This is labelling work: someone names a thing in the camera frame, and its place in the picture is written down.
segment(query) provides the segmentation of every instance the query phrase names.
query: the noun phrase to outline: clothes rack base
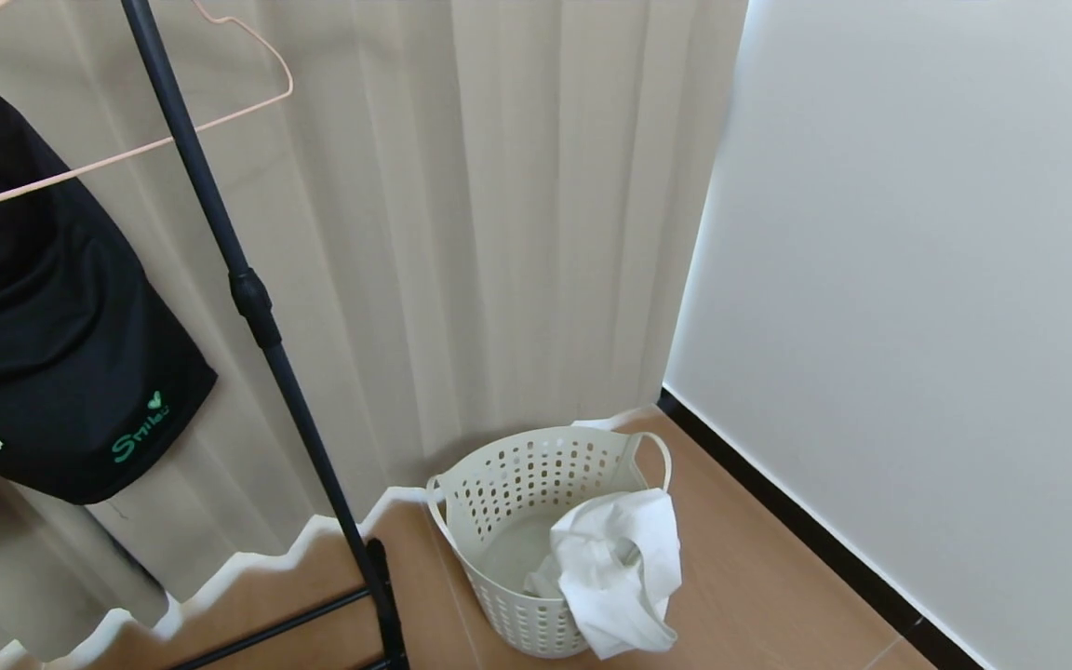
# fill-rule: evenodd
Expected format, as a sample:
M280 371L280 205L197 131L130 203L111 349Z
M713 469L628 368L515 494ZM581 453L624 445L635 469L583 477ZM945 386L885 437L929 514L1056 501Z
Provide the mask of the clothes rack base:
M139 56L144 59L148 79L151 80L154 93L157 93L160 108L167 122L167 129L172 132L175 140L176 150L180 153L193 191L195 191L197 199L200 200L200 209L208 220L209 229L213 233L218 250L222 252L222 258L225 259L227 271L229 271L230 296L234 297L238 313L247 318L255 343L264 352L268 368L271 368L271 375L276 377L280 394L284 396L288 413L293 416L293 423L297 427L303 447L309 452L310 461L314 465L316 476L321 479L322 488L325 490L325 497L333 508L333 515L342 527L345 541L349 545L349 552L354 554L354 561L357 563L358 571L362 574L364 582L360 589L328 599L311 610L280 621L280 623L272 624L260 631L254 631L242 639L233 641L233 643L202 653L195 658L172 667L170 670L193 670L196 667L211 665L213 661L234 653L240 653L251 645L263 643L263 641L279 636L280 632L289 631L297 626L310 623L316 617L339 610L339 608L356 602L363 597L370 597L375 604L378 632L379 637L383 638L384 650L382 657L371 661L366 667L369 669L406 670L408 660L404 649L404 632L399 619L399 610L396 607L396 597L391 591L391 578L387 571L386 548L378 539L372 539L370 544L362 542L362 535L358 533L354 513L349 511L349 504L346 504L342 486L333 472L332 462L328 460L328 452L325 450L321 433L316 430L314 417L309 411L309 403L306 401L306 396L303 396L293 372L288 355L284 352L284 343L281 341L276 317L271 316L271 296L269 296L263 281L258 279L254 268L251 268L251 265L247 263L242 245L238 242L234 225L230 224L229 213L226 212L225 203L222 202L222 194L218 191L212 172L209 170L205 151L202 149L200 140L197 139L196 131L193 129L193 120L188 115L188 106L184 105L180 85L176 84L176 75L172 62L167 59L167 51L163 46L157 20L151 13L151 5L149 5L148 0L122 0L122 3L128 25L131 26L131 33L135 38Z

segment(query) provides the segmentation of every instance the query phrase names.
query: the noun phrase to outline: clothes hanger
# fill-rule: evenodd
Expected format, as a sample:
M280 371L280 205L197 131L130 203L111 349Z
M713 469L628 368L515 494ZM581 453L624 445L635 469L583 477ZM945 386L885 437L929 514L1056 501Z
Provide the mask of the clothes hanger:
M2 8L5 8L5 5L13 3L13 1L14 0L0 0L0 10ZM200 0L192 0L192 3L195 5L196 11L199 12L200 15L205 17L205 20L208 20L209 23L211 23L211 25L226 25L226 23L233 23L233 25L241 27L241 29L243 29L248 34L256 39L259 44L263 44L265 49L271 51L272 56L276 56L276 60L279 60L280 66L284 69L284 76L288 80L288 88L285 90L284 93L280 93L279 95L273 98L268 98L267 101L256 102L255 105L251 105L250 107L247 107L247 109L239 109L238 111L234 111L234 114L226 115L222 118L213 119L211 120L211 122L202 123L200 125L194 126L195 131L197 132L208 131L208 129L222 125L222 123L230 122L230 120L234 120L242 116L247 116L251 114L251 111L263 109L265 106L273 105L273 103L276 102L284 101L285 98L293 94L293 91L295 90L295 81L293 80L293 71L288 69L288 63L285 62L284 56L281 56L280 51L276 50L276 47L271 46L271 44L265 41L263 35L256 33L254 30L251 29L249 25L244 25L243 21L239 20L239 18L237 17L212 17L211 14L205 12L205 8L203 8ZM136 147L135 149L123 151L122 153L118 153L118 155L110 157L107 159L102 159L101 161L93 162L93 164L89 164L86 166L78 166L78 168L74 168L61 174L56 174L53 175L53 177L48 177L46 179L41 179L39 181L26 183L26 185L24 187L17 187L13 188L10 191L3 191L0 193L0 203L9 200L11 198L17 198L17 196L23 194L30 194L32 191L39 191L41 190L41 188L50 187L54 185L54 183L60 183L62 181L76 179L86 173L93 172L94 169L98 168L103 168L104 166L114 165L119 161L133 159L139 155L139 153L146 153L152 149L159 149L160 147L165 147L165 145L170 145L170 144L173 144L173 138L170 136L165 137L163 139L151 142L151 144L142 145L142 147Z

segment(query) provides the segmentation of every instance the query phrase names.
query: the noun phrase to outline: brown floor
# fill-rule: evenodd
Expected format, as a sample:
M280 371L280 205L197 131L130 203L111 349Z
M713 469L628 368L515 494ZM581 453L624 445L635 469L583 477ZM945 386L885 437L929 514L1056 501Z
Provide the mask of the brown floor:
M684 576L668 613L668 623L681 636L673 650L665 654L626 653L607 661L589 652L562 660L540 660L515 652L490 628L427 510L421 505L399 504L387 511L374 534L387 546L413 667L933 669L671 420L650 411L621 432L637 430L658 433L673 453L672 493ZM650 482L659 480L662 466L655 449L642 449L639 465ZM342 540L325 539L315 542L292 572L244 575L217 606L188 621L167 643L145 635L139 627L126 629L92 667L169 667L357 583L357 571ZM364 599L215 662L211 669L358 667L377 650L374 610ZM60 662L47 667L56 670Z

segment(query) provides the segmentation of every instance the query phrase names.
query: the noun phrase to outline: white plastic basket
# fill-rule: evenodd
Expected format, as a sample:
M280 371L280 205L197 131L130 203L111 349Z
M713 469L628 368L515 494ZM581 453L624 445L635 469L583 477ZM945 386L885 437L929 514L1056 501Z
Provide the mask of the white plastic basket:
M541 658L586 649L565 598L525 595L524 577L549 555L549 530L575 505L647 489L635 465L643 437L664 455L668 491L672 457L658 435L579 427L491 442L429 479L433 521L458 554L490 626L507 644ZM437 509L442 495L444 518Z

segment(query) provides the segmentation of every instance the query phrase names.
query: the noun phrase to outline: curtain fold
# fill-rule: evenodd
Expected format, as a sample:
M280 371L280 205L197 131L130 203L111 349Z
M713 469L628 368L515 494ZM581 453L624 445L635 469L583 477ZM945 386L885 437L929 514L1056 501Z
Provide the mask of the curtain fold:
M153 8L197 123L284 88L233 26ZM200 139L358 518L494 437L656 399L744 1L206 8L297 81ZM0 94L73 166L166 135L116 3L1 11ZM328 513L175 149L85 181L220 382L110 501L0 480L0 649L40 658Z

